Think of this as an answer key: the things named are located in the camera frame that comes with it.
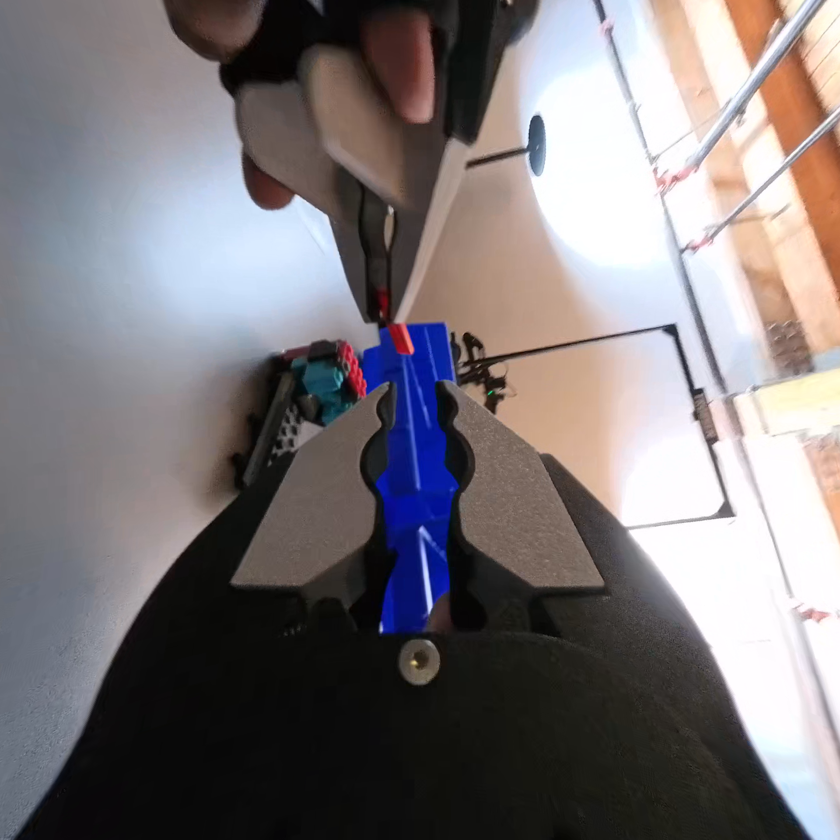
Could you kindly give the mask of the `grey desk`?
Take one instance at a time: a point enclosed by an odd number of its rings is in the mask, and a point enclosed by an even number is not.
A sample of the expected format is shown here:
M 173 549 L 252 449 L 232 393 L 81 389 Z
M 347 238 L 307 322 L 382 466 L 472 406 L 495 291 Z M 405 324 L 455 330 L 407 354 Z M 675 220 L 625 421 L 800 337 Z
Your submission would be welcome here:
M 233 496 L 264 363 L 374 341 L 328 226 L 250 201 L 233 105 L 160 2 L 1 2 L 1 832 Z

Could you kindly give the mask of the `blue storage bin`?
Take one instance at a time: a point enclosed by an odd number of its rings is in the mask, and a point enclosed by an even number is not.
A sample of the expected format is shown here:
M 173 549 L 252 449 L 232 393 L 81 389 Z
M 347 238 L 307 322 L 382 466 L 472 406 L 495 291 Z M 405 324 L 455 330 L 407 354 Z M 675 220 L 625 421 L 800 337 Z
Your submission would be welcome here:
M 414 352 L 396 351 L 390 333 L 366 350 L 361 368 L 369 390 L 395 385 L 395 420 L 388 463 L 376 486 L 384 503 L 385 536 L 395 565 L 381 614 L 384 634 L 422 631 L 449 589 L 447 540 L 457 489 L 445 466 L 446 436 L 438 423 L 436 383 L 455 381 L 444 322 L 407 327 Z

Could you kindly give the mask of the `red teal toy brick truck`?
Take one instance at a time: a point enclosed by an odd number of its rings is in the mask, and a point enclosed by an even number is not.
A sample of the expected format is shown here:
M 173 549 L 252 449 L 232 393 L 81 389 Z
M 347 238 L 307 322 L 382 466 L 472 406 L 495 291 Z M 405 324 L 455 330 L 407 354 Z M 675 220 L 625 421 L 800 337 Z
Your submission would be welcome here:
M 361 358 L 344 340 L 318 340 L 271 355 L 257 412 L 246 419 L 247 447 L 230 457 L 234 488 L 253 485 L 365 398 L 366 390 Z

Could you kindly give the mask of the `black disc on pole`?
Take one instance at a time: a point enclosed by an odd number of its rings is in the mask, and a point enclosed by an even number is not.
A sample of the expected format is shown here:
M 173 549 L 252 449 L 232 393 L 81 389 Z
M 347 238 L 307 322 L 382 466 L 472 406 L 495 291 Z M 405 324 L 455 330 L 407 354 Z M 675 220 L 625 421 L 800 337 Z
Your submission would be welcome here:
M 547 133 L 545 122 L 541 114 L 535 113 L 529 121 L 528 141 L 524 146 L 476 157 L 468 161 L 465 168 L 473 170 L 503 161 L 525 158 L 531 174 L 534 177 L 540 177 L 544 172 L 546 153 Z

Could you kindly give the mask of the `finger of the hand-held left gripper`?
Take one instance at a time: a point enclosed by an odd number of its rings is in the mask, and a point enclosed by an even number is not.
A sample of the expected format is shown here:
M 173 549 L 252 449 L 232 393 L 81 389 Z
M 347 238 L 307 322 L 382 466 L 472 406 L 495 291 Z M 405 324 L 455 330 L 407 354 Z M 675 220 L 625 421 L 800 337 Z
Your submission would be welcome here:
M 323 151 L 338 167 L 326 211 L 353 298 L 376 317 L 407 317 L 466 173 L 469 147 L 440 116 L 405 122 L 351 49 L 308 49 L 305 95 Z
M 383 323 L 361 239 L 364 188 L 327 153 L 301 86 L 239 89 L 239 137 L 255 165 L 327 218 L 362 319 Z

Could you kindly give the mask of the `red toy brick plate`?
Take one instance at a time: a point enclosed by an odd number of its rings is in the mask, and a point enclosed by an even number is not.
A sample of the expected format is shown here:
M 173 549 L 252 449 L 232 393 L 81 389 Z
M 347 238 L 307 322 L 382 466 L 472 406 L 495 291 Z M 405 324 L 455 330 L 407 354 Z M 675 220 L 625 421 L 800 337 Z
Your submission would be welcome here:
M 372 292 L 375 320 L 381 329 L 385 329 L 393 343 L 395 352 L 400 355 L 413 355 L 413 339 L 408 327 L 392 317 L 391 293 L 387 289 L 374 289 Z

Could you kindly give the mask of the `thin black overhead frame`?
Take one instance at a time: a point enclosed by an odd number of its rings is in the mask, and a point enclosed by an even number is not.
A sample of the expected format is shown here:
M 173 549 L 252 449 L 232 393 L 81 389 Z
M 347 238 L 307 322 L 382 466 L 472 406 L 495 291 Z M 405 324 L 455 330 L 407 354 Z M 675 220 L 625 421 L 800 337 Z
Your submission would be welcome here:
M 631 338 L 647 336 L 653 333 L 662 333 L 673 345 L 681 377 L 685 383 L 686 391 L 691 402 L 691 418 L 697 425 L 703 439 L 703 444 L 708 454 L 713 475 L 721 495 L 721 504 L 714 512 L 692 518 L 680 518 L 665 521 L 646 522 L 627 526 L 628 531 L 644 531 L 661 528 L 676 527 L 682 525 L 694 525 L 702 522 L 726 521 L 735 518 L 736 512 L 726 485 L 720 459 L 716 452 L 716 446 L 720 438 L 711 413 L 711 405 L 705 390 L 698 386 L 692 373 L 688 355 L 679 333 L 679 326 L 675 322 L 656 324 L 648 327 L 612 332 L 586 339 L 578 339 L 568 342 L 544 345 L 538 348 L 517 350 L 509 353 L 489 355 L 485 344 L 481 342 L 472 332 L 464 332 L 460 338 L 455 332 L 450 333 L 450 348 L 455 353 L 456 379 L 461 385 L 479 383 L 486 393 L 490 391 L 489 380 L 491 376 L 489 369 L 497 364 L 508 364 L 513 361 L 536 357 L 550 353 L 557 353 L 564 350 L 582 348 L 597 343 L 611 342 L 617 340 L 629 340 Z

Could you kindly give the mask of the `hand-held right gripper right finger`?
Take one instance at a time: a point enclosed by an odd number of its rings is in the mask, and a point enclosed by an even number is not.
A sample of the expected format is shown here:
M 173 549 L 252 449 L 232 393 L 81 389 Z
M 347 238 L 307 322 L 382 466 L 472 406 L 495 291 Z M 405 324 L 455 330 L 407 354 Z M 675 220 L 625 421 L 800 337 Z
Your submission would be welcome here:
M 601 595 L 602 574 L 538 450 L 451 381 L 436 383 L 448 526 L 448 610 L 466 631 L 526 631 L 540 603 Z

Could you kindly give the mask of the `person's left hand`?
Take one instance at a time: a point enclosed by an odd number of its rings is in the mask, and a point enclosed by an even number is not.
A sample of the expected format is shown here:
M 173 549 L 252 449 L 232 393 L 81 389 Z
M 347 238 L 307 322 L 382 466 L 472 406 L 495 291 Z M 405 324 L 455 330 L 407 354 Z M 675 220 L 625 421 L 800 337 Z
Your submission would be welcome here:
M 218 65 L 231 62 L 256 36 L 265 1 L 163 1 L 175 36 L 192 52 Z M 434 113 L 432 24 L 416 9 L 379 12 L 361 27 L 368 66 L 408 123 L 426 123 Z

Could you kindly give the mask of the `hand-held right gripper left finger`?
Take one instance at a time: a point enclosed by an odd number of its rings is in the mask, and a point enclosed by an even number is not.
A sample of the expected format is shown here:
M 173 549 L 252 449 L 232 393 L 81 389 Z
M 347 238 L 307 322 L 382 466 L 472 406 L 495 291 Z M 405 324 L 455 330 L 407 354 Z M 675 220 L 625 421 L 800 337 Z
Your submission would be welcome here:
M 379 632 L 395 556 L 376 483 L 388 465 L 397 386 L 384 383 L 294 455 L 231 585 L 294 595 L 308 609 L 337 601 Z

